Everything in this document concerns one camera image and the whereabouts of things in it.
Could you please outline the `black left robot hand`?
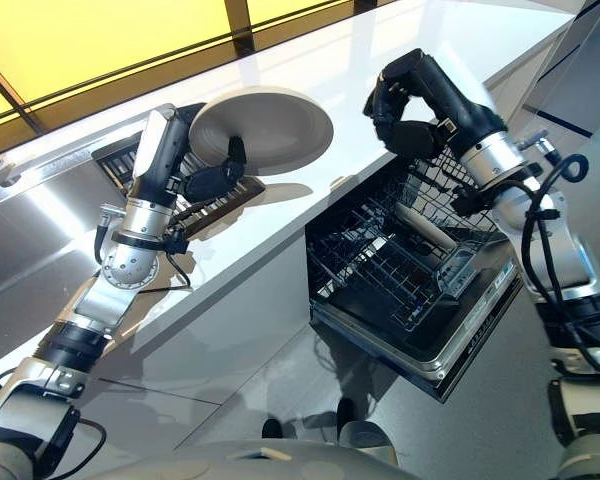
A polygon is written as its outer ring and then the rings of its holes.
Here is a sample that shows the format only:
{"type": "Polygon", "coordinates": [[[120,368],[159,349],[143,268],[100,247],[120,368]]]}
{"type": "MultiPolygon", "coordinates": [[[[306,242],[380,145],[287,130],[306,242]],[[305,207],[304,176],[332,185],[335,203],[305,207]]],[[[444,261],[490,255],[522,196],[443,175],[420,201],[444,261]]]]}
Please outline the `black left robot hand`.
{"type": "Polygon", "coordinates": [[[136,151],[129,198],[173,208],[178,195],[194,204],[222,197],[236,187],[247,163],[239,136],[229,139],[228,156],[219,165],[181,173],[190,149],[190,126],[203,107],[202,103],[169,105],[150,112],[136,151]]]}

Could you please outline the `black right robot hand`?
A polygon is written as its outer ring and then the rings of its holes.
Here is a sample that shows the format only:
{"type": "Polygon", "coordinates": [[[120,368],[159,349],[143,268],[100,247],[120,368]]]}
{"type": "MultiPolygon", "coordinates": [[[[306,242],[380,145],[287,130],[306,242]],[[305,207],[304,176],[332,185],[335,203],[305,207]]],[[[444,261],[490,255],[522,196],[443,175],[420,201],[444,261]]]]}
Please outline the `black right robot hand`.
{"type": "Polygon", "coordinates": [[[493,110],[469,100],[419,48],[384,67],[363,114],[371,119],[385,148],[404,158],[432,159],[446,147],[459,158],[489,135],[506,130],[493,110]],[[435,124],[402,118],[414,97],[433,111],[435,124]]]}

